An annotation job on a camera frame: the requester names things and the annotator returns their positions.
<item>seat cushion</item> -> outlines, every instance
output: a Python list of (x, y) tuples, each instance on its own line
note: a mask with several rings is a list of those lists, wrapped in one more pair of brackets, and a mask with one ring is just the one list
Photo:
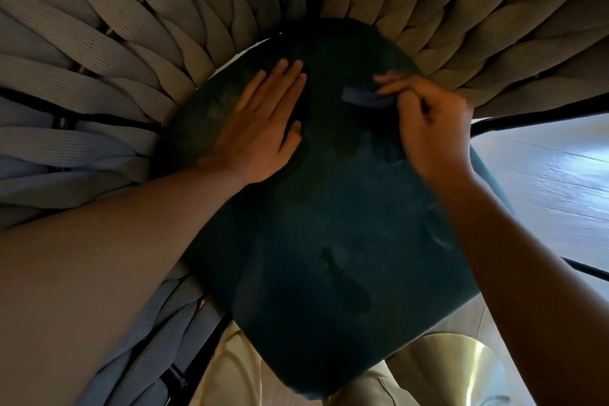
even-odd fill
[(227, 202), (185, 259), (276, 375), (323, 398), (478, 289), (442, 209), (397, 157), (395, 107), (341, 100), (345, 86), (369, 84), (374, 74), (418, 72), (368, 25), (309, 20), (248, 51), (174, 117), (153, 175), (209, 151), (248, 81), (282, 57), (301, 59), (309, 77), (292, 116), (303, 141), (284, 169)]

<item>black metal frame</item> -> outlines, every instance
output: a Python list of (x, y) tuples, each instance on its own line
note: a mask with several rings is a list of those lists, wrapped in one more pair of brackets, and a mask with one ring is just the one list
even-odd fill
[[(592, 116), (596, 114), (609, 113), (609, 94), (598, 95), (587, 100), (570, 103), (560, 108), (547, 111), (530, 112), (506, 117), (490, 117), (471, 125), (471, 137), (482, 135), (486, 132), (514, 129), (529, 125), (545, 124), (561, 120), (575, 119), (578, 117)], [(561, 257), (574, 270), (594, 276), (609, 282), (609, 272), (586, 265), (575, 260)]]

